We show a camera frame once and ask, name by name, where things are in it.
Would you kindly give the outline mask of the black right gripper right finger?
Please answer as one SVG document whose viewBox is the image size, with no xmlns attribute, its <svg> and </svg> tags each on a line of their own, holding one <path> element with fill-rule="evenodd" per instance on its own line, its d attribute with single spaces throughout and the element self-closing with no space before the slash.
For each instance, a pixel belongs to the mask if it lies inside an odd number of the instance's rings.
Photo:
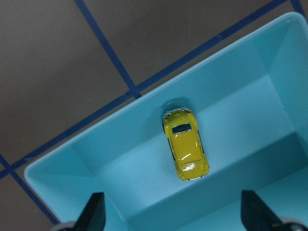
<svg viewBox="0 0 308 231">
<path fill-rule="evenodd" d="M 253 191 L 241 192 L 241 221 L 247 231 L 281 231 L 283 222 Z"/>
</svg>

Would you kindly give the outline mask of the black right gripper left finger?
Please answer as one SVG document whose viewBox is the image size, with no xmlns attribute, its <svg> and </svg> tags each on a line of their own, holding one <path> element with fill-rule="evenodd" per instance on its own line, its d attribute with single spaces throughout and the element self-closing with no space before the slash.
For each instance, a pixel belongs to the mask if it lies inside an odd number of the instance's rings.
<svg viewBox="0 0 308 231">
<path fill-rule="evenodd" d="M 103 231 L 106 225 L 103 192 L 93 193 L 73 226 L 74 231 Z"/>
</svg>

